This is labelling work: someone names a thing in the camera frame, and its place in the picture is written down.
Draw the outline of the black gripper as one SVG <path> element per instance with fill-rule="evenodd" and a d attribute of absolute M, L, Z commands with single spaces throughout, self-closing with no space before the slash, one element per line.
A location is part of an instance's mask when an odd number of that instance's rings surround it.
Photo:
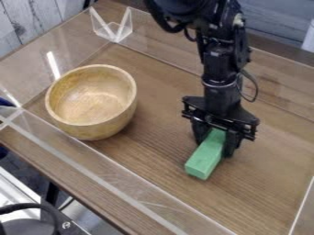
<path fill-rule="evenodd" d="M 201 144 L 211 128 L 227 131 L 223 157 L 231 158 L 233 151 L 240 146 L 240 137 L 251 141 L 255 140 L 260 120 L 244 110 L 241 105 L 236 105 L 225 116 L 220 116 L 204 110 L 204 98 L 200 96 L 184 96 L 181 102 L 184 104 L 181 117 L 190 122 L 196 144 Z"/>

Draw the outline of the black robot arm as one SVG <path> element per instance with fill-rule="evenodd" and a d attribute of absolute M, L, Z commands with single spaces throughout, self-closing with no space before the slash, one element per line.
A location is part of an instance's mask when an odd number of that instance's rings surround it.
<path fill-rule="evenodd" d="M 168 33 L 181 32 L 197 44 L 203 95 L 182 98 L 181 115 L 203 142 L 215 129 L 225 133 L 221 156 L 231 157 L 241 140 L 253 140 L 259 119 L 244 110 L 243 79 L 249 76 L 251 48 L 237 0 L 142 0 L 152 19 Z"/>

